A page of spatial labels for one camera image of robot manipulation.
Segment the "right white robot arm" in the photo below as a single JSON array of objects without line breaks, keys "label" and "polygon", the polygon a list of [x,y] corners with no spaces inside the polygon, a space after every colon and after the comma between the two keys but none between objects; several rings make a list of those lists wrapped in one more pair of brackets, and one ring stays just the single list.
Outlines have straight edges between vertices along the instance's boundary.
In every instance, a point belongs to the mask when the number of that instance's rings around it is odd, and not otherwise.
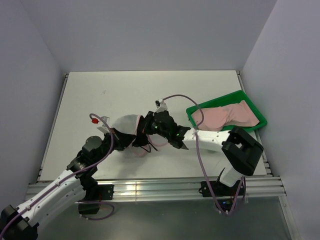
[{"label": "right white robot arm", "polygon": [[263,146],[243,128],[235,126],[228,131],[197,130],[178,125],[167,110],[149,111],[138,122],[137,132],[144,135],[159,135],[176,149],[200,149],[220,152],[229,161],[216,183],[217,191],[229,194],[243,177],[252,176],[264,151]]}]

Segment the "black bra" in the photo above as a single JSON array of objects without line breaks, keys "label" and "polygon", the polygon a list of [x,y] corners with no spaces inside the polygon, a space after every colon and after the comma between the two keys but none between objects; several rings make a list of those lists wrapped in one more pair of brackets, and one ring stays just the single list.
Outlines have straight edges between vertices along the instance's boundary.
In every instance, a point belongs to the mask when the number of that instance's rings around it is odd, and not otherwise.
[{"label": "black bra", "polygon": [[145,152],[150,153],[151,149],[158,151],[158,149],[150,142],[149,138],[144,133],[139,133],[138,135],[123,133],[118,130],[114,131],[116,138],[117,151],[123,152],[129,147],[141,148]]}]

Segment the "white mesh laundry bag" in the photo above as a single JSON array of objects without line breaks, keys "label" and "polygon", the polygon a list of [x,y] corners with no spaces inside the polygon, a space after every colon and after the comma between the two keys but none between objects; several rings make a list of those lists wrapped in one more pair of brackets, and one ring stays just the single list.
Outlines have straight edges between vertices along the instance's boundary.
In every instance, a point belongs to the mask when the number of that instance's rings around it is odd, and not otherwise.
[{"label": "white mesh laundry bag", "polygon": [[[121,133],[125,134],[134,134],[138,135],[138,125],[139,120],[143,118],[142,115],[129,114],[122,117],[119,117],[113,124],[112,127],[118,130]],[[147,135],[150,142],[158,149],[166,146],[168,144],[167,140],[160,135]],[[149,153],[144,151],[142,148],[129,147],[123,151],[123,154],[126,158],[137,157],[143,158]]]}]

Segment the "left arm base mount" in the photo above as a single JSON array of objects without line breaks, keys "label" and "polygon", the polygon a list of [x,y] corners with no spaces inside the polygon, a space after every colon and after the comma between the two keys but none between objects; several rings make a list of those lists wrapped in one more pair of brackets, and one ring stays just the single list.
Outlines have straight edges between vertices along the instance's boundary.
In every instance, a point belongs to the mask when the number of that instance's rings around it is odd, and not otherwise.
[{"label": "left arm base mount", "polygon": [[101,209],[100,202],[113,199],[113,184],[98,184],[85,194],[78,204],[78,213],[82,216],[95,215]]}]

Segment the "pink bra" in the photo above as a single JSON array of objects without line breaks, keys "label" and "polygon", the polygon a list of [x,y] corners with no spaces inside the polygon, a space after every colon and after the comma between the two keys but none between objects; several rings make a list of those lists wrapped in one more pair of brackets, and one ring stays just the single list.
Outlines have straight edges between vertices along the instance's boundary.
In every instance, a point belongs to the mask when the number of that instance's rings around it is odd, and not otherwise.
[{"label": "pink bra", "polygon": [[254,127],[260,121],[245,100],[240,103],[202,109],[204,120],[200,130],[218,132],[225,126]]}]

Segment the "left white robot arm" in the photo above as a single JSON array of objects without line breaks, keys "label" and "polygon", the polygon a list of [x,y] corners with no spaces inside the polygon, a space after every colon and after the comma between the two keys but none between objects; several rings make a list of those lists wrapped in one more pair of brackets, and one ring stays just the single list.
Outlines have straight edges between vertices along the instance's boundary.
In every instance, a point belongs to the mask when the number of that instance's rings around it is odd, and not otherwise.
[{"label": "left white robot arm", "polygon": [[37,195],[17,207],[7,206],[0,215],[2,240],[35,240],[51,220],[74,203],[91,200],[98,193],[97,181],[92,177],[97,165],[113,150],[122,151],[136,135],[112,128],[104,135],[91,136],[61,175]]}]

